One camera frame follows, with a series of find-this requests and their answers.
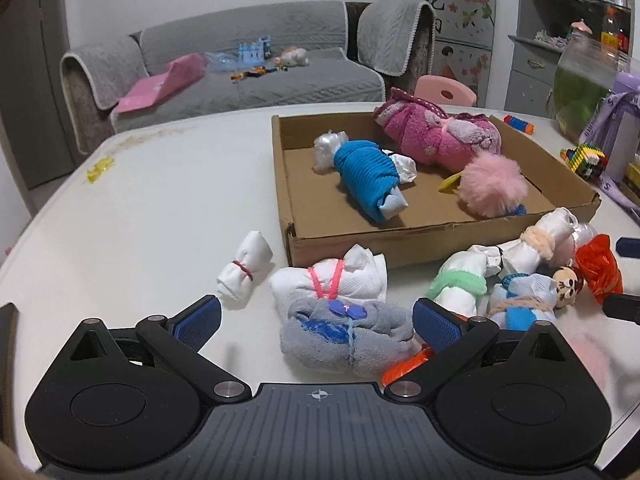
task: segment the red rubber band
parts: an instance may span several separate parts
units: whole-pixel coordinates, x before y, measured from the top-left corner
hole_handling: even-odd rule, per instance
[[[241,264],[238,260],[233,260],[231,263],[240,267],[240,270],[242,270],[242,272],[244,272],[251,281],[254,280],[254,276],[252,275],[251,271],[247,269],[243,264]]]

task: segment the pink chair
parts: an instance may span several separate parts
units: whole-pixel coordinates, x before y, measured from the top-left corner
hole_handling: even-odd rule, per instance
[[[423,75],[418,78],[414,95],[437,105],[473,106],[476,94],[455,79],[439,75]]]

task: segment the white table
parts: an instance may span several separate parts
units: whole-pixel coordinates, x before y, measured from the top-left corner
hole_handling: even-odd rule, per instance
[[[250,230],[286,266],[278,226],[271,148],[271,116],[372,111],[374,105],[300,105],[232,112],[121,134],[105,142],[58,190],[24,233],[0,270],[0,304],[20,311],[15,354],[14,408],[18,454],[39,465],[24,429],[24,408],[50,362],[80,321],[100,317],[110,328],[133,326],[150,314],[172,316],[215,291],[215,279]],[[504,112],[495,112],[502,117]],[[568,146],[552,121],[533,139],[558,154]],[[87,168],[111,155],[115,164],[94,184]],[[607,197],[593,225],[611,235],[640,237],[638,228]],[[640,262],[620,259],[625,290],[640,294]],[[423,295],[438,264],[389,272],[388,300],[409,309]],[[606,396],[613,420],[640,401],[640,328],[607,319],[589,292],[561,329],[585,330],[612,355]],[[248,306],[225,310],[219,332],[202,354],[247,382],[354,380],[323,376],[286,362],[280,321],[267,283]],[[607,441],[606,465],[640,426],[640,410]]]

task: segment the crosshair mark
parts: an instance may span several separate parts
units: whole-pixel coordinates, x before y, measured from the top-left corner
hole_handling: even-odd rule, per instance
[[[324,390],[314,390],[310,394],[307,394],[307,395],[312,396],[314,399],[316,399],[316,400],[318,400],[318,402],[320,402],[321,400],[324,400],[328,396],[333,395],[333,394],[329,394]]]

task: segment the purple bottle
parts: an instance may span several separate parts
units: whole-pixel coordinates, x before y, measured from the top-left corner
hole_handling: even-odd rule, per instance
[[[640,144],[640,74],[621,72],[579,142],[599,147],[609,163],[606,175],[619,183]]]

